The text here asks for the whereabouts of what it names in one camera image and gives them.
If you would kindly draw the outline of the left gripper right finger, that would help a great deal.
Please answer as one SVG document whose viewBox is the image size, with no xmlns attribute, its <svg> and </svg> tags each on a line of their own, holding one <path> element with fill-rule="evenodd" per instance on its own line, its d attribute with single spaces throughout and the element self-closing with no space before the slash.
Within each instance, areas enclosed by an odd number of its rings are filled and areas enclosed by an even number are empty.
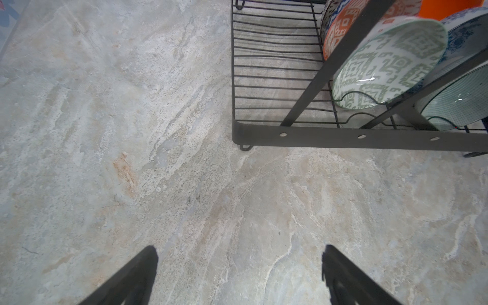
<svg viewBox="0 0 488 305">
<path fill-rule="evenodd" d="M 332 304 L 400 305 L 334 245 L 327 245 L 322 254 L 322 280 L 329 289 Z"/>
</svg>

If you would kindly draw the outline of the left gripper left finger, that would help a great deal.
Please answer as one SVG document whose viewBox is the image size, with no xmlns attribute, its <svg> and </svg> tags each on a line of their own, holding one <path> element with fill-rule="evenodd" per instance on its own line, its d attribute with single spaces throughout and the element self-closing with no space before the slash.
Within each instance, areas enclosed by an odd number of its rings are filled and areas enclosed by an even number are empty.
<svg viewBox="0 0 488 305">
<path fill-rule="evenodd" d="M 148 304 L 158 267 L 158 254 L 146 246 L 81 304 Z"/>
</svg>

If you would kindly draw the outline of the pale green celadon bowl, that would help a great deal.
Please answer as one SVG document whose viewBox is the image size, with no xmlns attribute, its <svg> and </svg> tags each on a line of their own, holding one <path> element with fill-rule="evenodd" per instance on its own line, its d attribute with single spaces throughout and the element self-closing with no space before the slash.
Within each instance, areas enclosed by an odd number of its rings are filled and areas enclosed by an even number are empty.
<svg viewBox="0 0 488 305">
<path fill-rule="evenodd" d="M 415 103 L 415 109 L 440 131 L 487 117 L 487 63 Z"/>
</svg>

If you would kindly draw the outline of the green patterned ceramic bowl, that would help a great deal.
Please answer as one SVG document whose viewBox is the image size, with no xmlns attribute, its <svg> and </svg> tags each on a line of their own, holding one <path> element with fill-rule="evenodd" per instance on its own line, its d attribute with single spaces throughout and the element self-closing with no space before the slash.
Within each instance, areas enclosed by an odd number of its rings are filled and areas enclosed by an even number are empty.
<svg viewBox="0 0 488 305">
<path fill-rule="evenodd" d="M 447 29 L 437 20 L 406 15 L 381 20 L 334 76 L 333 101 L 360 110 L 396 99 L 434 69 L 447 42 Z"/>
</svg>

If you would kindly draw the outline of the red patterned ceramic bowl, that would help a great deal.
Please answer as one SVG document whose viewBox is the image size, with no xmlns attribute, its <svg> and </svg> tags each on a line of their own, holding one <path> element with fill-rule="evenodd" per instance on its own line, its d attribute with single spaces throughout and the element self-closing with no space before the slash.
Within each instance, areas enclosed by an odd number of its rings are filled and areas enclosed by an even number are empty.
<svg viewBox="0 0 488 305">
<path fill-rule="evenodd" d="M 330 15 L 323 39 L 322 49 L 325 60 L 330 57 L 368 2 L 367 0 L 341 1 L 335 6 L 335 10 Z M 395 1 L 381 17 L 381 20 L 403 15 L 416 16 L 420 12 L 421 4 L 421 0 Z"/>
</svg>

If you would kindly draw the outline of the white lattice pattern bowl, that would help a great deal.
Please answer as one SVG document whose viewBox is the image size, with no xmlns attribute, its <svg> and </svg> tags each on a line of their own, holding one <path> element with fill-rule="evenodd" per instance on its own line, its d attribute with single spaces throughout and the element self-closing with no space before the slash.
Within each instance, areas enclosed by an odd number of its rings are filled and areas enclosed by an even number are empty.
<svg viewBox="0 0 488 305">
<path fill-rule="evenodd" d="M 334 16 L 337 7 L 340 5 L 341 0 L 327 0 L 324 10 L 321 14 L 321 26 L 320 26 L 320 41 L 322 44 L 325 42 L 325 37 L 328 32 L 329 22 Z"/>
</svg>

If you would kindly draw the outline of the blue floral ceramic bowl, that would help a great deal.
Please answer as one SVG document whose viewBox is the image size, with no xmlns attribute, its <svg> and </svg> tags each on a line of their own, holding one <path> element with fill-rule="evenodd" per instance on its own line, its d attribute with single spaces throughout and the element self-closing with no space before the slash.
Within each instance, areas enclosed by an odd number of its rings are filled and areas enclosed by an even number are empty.
<svg viewBox="0 0 488 305">
<path fill-rule="evenodd" d="M 445 53 L 436 67 L 424 79 L 428 85 L 487 48 L 487 8 L 470 8 L 442 20 L 448 30 Z"/>
</svg>

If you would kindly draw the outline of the orange plastic bowl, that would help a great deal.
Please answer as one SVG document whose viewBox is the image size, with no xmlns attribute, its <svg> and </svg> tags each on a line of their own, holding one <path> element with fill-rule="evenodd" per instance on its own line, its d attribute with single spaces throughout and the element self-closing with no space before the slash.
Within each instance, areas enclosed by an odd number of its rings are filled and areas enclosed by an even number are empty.
<svg viewBox="0 0 488 305">
<path fill-rule="evenodd" d="M 441 21 L 459 11 L 480 7 L 483 0 L 423 0 L 418 16 Z"/>
</svg>

